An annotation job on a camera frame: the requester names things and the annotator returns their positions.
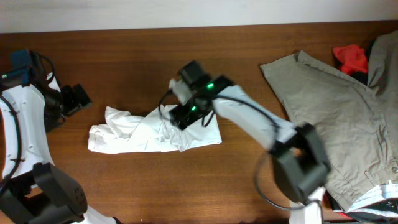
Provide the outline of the white t-shirt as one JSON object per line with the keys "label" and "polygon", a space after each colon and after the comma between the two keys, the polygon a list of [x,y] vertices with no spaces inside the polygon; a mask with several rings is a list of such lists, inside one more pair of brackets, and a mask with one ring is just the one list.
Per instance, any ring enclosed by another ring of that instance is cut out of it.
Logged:
{"label": "white t-shirt", "polygon": [[222,143],[215,117],[207,127],[196,121],[182,131],[167,120],[174,107],[161,106],[142,117],[108,106],[104,114],[106,122],[93,125],[89,131],[88,149],[103,154],[183,152]]}

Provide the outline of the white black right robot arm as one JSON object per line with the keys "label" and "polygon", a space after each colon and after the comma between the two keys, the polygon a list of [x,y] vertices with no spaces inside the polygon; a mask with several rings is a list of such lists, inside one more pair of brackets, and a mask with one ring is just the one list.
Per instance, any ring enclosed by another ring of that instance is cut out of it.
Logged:
{"label": "white black right robot arm", "polygon": [[[258,194],[272,206],[290,212],[290,223],[324,223],[322,197],[331,165],[314,126],[297,126],[274,115],[224,76],[202,77],[192,85],[183,79],[171,80],[169,91],[179,101],[170,114],[174,126],[185,129],[208,114],[231,121],[265,149],[254,171]],[[275,184],[292,203],[290,207],[271,202],[261,191],[260,172],[267,157]]]}

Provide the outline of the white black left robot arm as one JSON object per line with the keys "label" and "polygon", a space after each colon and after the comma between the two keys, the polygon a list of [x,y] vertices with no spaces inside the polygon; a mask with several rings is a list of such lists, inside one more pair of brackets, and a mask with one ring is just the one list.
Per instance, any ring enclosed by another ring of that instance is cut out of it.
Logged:
{"label": "white black left robot arm", "polygon": [[44,95],[28,73],[1,75],[6,140],[1,211],[14,223],[119,223],[88,206],[82,186],[54,166],[44,108]]}

